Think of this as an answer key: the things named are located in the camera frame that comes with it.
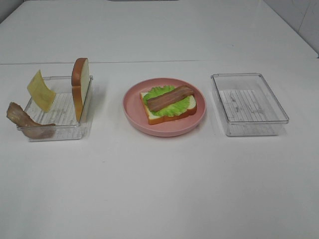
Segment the open-faced sandwich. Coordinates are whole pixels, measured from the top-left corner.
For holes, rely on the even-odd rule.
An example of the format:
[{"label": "open-faced sandwich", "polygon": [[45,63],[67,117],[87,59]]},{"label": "open-faced sandwich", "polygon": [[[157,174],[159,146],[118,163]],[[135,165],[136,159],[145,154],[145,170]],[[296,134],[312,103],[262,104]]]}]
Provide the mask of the open-faced sandwich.
[{"label": "open-faced sandwich", "polygon": [[140,97],[149,124],[185,118],[197,110],[194,90],[188,86],[156,86]]}]

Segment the clear plastic container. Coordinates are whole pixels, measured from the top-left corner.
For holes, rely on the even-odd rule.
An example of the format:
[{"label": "clear plastic container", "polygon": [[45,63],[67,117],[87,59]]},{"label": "clear plastic container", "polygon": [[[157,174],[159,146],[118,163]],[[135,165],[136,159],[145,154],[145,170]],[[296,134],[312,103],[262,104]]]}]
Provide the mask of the clear plastic container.
[{"label": "clear plastic container", "polygon": [[211,78],[227,136],[278,135],[289,122],[261,74],[215,74]]},{"label": "clear plastic container", "polygon": [[32,100],[29,100],[25,112],[37,123],[55,126],[17,127],[29,141],[51,141],[80,139],[88,130],[88,109],[92,98],[92,80],[85,98],[82,116],[78,122],[72,97],[71,76],[43,77],[45,84],[56,93],[53,105],[49,112],[44,112]]}]

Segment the bread slice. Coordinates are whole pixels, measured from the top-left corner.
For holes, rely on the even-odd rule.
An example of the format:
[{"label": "bread slice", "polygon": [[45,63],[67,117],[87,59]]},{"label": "bread slice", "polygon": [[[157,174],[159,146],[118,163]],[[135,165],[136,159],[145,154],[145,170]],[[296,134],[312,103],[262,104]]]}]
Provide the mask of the bread slice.
[{"label": "bread slice", "polygon": [[78,58],[75,61],[71,84],[75,116],[76,120],[79,122],[83,111],[86,93],[90,84],[88,58]]},{"label": "bread slice", "polygon": [[141,98],[142,104],[144,106],[145,113],[146,113],[146,115],[148,117],[149,124],[158,124],[158,123],[163,123],[163,122],[166,122],[166,121],[182,119],[182,118],[185,118],[187,116],[191,116],[191,115],[195,114],[196,111],[197,111],[196,100],[195,100],[194,96],[190,96],[190,98],[189,98],[189,106],[188,106],[186,112],[182,113],[181,115],[173,116],[173,117],[155,116],[155,115],[152,114],[152,112],[149,110],[149,108],[143,102],[143,97],[146,94],[147,94],[147,92],[141,92],[140,93],[140,98]]}]

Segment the lettuce leaf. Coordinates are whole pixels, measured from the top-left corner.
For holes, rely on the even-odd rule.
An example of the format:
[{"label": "lettuce leaf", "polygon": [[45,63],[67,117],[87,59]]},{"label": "lettuce leaf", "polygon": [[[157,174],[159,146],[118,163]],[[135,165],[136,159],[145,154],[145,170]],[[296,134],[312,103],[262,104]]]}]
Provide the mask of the lettuce leaf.
[{"label": "lettuce leaf", "polygon": [[[156,86],[153,87],[144,97],[143,97],[143,102],[145,105],[147,105],[147,100],[150,98],[154,98],[157,96],[160,96],[162,94],[165,94],[167,92],[170,92],[174,90],[174,86]],[[153,115],[155,116],[168,116],[168,117],[173,117],[173,116],[179,116],[182,113],[186,112],[188,106],[189,106],[189,97],[187,96],[186,98],[182,99],[181,101],[178,101],[174,104],[171,104],[169,106],[166,106],[165,108],[159,110],[159,111],[151,111]]]}]

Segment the white tabletop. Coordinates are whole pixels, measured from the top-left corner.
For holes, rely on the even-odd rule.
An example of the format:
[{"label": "white tabletop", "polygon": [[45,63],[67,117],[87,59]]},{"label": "white tabletop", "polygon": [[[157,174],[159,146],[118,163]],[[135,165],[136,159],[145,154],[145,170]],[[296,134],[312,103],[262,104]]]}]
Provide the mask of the white tabletop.
[{"label": "white tabletop", "polygon": [[262,0],[26,1],[0,24],[0,64],[318,55]]},{"label": "white tabletop", "polygon": [[[80,140],[27,142],[4,117],[26,85],[72,64],[0,66],[0,238],[317,239],[318,61],[90,64],[92,126]],[[290,117],[279,136],[227,137],[210,75],[262,73]],[[172,138],[133,128],[123,108],[135,83],[197,86],[207,114]]]}]

